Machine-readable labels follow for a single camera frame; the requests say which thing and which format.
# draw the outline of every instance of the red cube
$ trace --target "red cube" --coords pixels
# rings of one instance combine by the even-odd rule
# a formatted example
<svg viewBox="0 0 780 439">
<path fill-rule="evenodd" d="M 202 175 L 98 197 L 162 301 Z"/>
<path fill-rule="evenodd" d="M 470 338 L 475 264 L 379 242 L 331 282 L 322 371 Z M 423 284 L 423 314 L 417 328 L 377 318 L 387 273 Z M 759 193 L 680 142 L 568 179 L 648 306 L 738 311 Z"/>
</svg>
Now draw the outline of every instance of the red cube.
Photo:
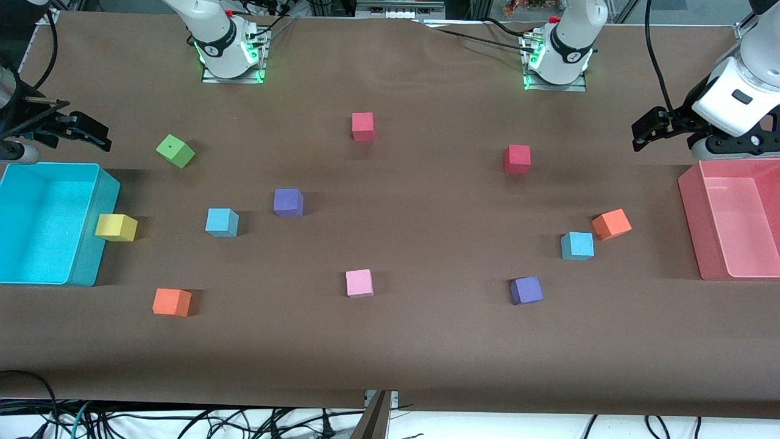
<svg viewBox="0 0 780 439">
<path fill-rule="evenodd" d="M 374 141 L 374 114 L 372 112 L 352 113 L 352 139 Z"/>
<path fill-rule="evenodd" d="M 152 312 L 163 316 L 187 317 L 190 314 L 192 293 L 184 290 L 158 288 L 154 295 Z"/>
<path fill-rule="evenodd" d="M 531 147 L 510 145 L 504 153 L 504 172 L 526 173 L 531 168 Z"/>
</svg>

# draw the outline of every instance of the table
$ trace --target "table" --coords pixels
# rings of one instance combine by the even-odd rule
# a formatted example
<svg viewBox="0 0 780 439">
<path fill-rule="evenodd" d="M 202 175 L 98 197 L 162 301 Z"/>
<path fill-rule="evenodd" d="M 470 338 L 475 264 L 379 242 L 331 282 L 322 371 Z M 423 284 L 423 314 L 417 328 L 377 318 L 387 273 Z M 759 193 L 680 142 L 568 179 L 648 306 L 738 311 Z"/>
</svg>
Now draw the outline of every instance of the table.
<svg viewBox="0 0 780 439">
<path fill-rule="evenodd" d="M 780 415 L 778 285 L 699 280 L 685 140 L 631 149 L 662 103 L 640 27 L 604 29 L 581 94 L 524 91 L 516 53 L 406 20 L 297 20 L 257 86 L 201 84 L 176 16 L 58 28 L 41 90 L 114 146 L 45 158 L 100 163 L 140 239 L 107 244 L 96 287 L 0 289 L 3 369 L 60 398 L 346 407 L 395 388 L 427 410 Z M 725 27 L 654 37 L 678 103 L 733 43 Z M 24 78 L 50 50 L 40 32 Z M 373 145 L 350 140 L 355 111 L 374 112 Z M 166 134 L 197 152 L 184 170 L 155 152 Z M 525 176 L 502 172 L 512 143 L 533 148 Z M 303 191 L 302 219 L 273 214 L 277 187 Z M 237 239 L 204 232 L 210 207 L 239 212 Z M 617 208 L 633 231 L 561 260 L 563 234 Z M 362 268 L 376 295 L 347 298 Z M 545 299 L 512 306 L 527 276 Z M 193 291 L 197 315 L 152 315 L 158 287 Z"/>
</svg>

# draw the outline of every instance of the pink bin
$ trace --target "pink bin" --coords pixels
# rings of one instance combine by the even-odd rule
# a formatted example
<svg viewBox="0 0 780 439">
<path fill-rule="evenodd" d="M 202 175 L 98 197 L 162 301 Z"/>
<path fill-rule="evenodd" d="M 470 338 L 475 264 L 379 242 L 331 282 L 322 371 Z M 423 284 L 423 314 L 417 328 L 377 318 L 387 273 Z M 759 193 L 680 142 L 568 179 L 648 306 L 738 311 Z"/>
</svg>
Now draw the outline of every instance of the pink bin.
<svg viewBox="0 0 780 439">
<path fill-rule="evenodd" d="M 704 280 L 780 280 L 780 159 L 699 162 L 678 179 Z"/>
</svg>

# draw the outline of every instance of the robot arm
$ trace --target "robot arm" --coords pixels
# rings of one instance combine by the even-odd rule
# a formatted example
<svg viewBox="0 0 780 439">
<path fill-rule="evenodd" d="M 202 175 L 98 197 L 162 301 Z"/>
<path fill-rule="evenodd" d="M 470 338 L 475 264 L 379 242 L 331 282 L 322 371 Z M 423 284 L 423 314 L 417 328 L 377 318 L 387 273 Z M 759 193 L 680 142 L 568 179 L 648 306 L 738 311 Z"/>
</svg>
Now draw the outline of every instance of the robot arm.
<svg viewBox="0 0 780 439">
<path fill-rule="evenodd" d="M 607 18 L 604 0 L 570 2 L 559 23 L 542 27 L 544 47 L 529 67 L 549 83 L 571 84 L 587 68 L 593 43 Z"/>
<path fill-rule="evenodd" d="M 47 11 L 48 0 L 0 0 L 0 25 L 35 23 Z M 56 44 L 53 21 L 51 30 Z M 53 63 L 38 83 L 45 80 L 52 66 Z M 49 148 L 57 148 L 59 139 L 65 138 L 109 151 L 108 128 L 82 112 L 71 112 L 67 116 L 59 112 L 69 104 L 47 99 L 38 91 L 37 85 L 30 86 L 22 81 L 14 66 L 0 57 L 0 163 L 38 161 L 38 150 L 17 141 L 18 137 L 38 141 Z"/>
<path fill-rule="evenodd" d="M 669 112 L 655 107 L 632 125 L 634 150 L 691 133 L 698 159 L 780 155 L 780 0 L 751 0 L 756 25 L 726 52 L 712 73 Z M 770 116 L 770 129 L 761 120 Z"/>
<path fill-rule="evenodd" d="M 233 78 L 259 62 L 257 25 L 228 17 L 217 0 L 162 0 L 184 20 L 203 64 L 215 76 Z"/>
</svg>

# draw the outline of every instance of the plastic bin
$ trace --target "plastic bin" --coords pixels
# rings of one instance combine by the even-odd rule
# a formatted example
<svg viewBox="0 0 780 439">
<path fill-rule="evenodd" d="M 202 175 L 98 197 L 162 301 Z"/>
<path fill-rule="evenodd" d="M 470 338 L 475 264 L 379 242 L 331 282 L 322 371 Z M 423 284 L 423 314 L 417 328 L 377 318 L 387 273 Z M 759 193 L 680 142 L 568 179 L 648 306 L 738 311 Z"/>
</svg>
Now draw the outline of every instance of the plastic bin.
<svg viewBox="0 0 780 439">
<path fill-rule="evenodd" d="M 93 163 L 8 165 L 0 180 L 0 284 L 91 287 L 119 182 Z"/>
<path fill-rule="evenodd" d="M 679 179 L 704 280 L 780 280 L 780 159 L 699 162 Z"/>
</svg>

